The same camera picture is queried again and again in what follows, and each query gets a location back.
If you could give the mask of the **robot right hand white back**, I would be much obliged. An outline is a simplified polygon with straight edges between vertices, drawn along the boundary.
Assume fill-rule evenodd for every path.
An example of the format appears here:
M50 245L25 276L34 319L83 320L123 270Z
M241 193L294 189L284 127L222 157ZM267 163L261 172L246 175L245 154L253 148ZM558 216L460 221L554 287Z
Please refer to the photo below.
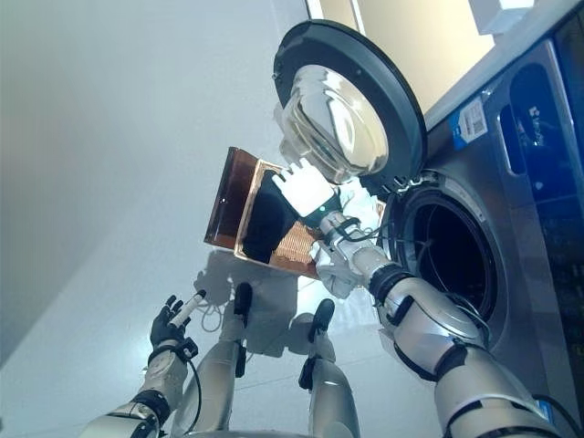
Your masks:
M319 228L328 214L342 211L339 194L306 158L291 163L274 175L272 181L307 227Z

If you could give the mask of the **robot left hand black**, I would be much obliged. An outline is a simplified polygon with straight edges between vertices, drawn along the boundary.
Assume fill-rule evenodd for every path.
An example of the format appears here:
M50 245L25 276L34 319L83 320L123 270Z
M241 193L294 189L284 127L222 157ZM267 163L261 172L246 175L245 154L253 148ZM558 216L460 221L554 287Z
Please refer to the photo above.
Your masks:
M152 353L148 363L165 351L176 354L182 362L197 356L198 346L191 338L185 336L185 331L191 321L191 314L205 297L206 291L202 289L196 291L186 302L175 295L171 295L165 301L151 325Z

